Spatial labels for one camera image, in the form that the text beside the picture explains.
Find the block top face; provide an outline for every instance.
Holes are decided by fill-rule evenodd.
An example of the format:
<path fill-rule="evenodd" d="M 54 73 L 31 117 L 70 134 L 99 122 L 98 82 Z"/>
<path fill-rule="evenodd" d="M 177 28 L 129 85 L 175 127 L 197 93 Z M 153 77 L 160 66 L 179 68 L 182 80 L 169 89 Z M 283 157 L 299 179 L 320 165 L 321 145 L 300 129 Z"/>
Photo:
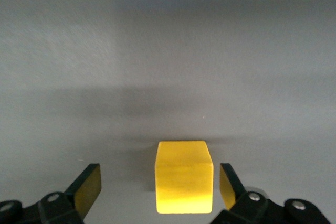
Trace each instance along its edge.
<path fill-rule="evenodd" d="M 205 141 L 161 141 L 155 166 L 211 165 L 211 156 Z"/>

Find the block front face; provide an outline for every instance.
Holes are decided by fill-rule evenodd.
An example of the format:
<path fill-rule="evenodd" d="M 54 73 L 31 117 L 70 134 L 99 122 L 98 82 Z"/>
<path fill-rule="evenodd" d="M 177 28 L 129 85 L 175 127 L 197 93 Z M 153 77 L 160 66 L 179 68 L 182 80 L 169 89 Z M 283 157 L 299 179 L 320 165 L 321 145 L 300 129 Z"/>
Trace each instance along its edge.
<path fill-rule="evenodd" d="M 156 207 L 161 214 L 209 213 L 213 163 L 204 141 L 160 142 L 155 162 Z"/>

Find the yellow cube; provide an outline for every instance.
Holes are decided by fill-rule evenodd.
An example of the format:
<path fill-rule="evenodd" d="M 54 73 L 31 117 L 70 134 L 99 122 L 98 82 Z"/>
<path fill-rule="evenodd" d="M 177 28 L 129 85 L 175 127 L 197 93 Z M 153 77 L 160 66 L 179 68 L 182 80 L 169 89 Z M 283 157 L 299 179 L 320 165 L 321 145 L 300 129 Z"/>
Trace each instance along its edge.
<path fill-rule="evenodd" d="M 160 214 L 212 211 L 214 165 L 204 141 L 162 141 L 155 161 Z"/>

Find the silver screw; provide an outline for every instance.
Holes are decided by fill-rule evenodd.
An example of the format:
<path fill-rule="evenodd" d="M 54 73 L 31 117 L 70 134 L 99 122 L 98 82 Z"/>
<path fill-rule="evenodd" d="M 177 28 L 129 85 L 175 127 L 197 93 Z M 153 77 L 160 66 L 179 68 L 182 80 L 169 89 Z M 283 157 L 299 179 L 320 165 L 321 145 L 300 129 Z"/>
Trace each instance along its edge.
<path fill-rule="evenodd" d="M 300 201 L 293 201 L 293 206 L 296 208 L 296 209 L 299 209 L 299 210 L 305 210 L 306 209 L 306 206 L 300 202 Z"/>
<path fill-rule="evenodd" d="M 49 196 L 48 201 L 49 201 L 49 202 L 53 202 L 53 201 L 55 201 L 56 199 L 58 199 L 58 197 L 59 197 L 58 194 L 53 194 L 53 195 Z"/>
<path fill-rule="evenodd" d="M 260 201 L 260 196 L 257 195 L 256 193 L 250 193 L 248 196 L 250 197 L 251 200 Z"/>
<path fill-rule="evenodd" d="M 14 205 L 13 202 L 7 203 L 6 205 L 4 205 L 4 206 L 2 206 L 0 208 L 0 212 L 4 212 L 4 211 L 7 211 L 7 210 L 10 210 L 13 205 Z"/>

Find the gray background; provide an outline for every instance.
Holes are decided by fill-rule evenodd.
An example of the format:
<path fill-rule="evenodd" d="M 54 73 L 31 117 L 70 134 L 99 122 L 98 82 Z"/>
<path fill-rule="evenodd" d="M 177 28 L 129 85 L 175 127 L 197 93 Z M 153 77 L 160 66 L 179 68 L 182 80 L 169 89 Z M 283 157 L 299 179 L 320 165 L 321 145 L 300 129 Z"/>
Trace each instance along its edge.
<path fill-rule="evenodd" d="M 208 223 L 218 165 L 336 222 L 336 0 L 0 0 L 0 200 L 99 162 L 86 223 Z M 159 215 L 161 140 L 204 139 L 214 210 Z"/>

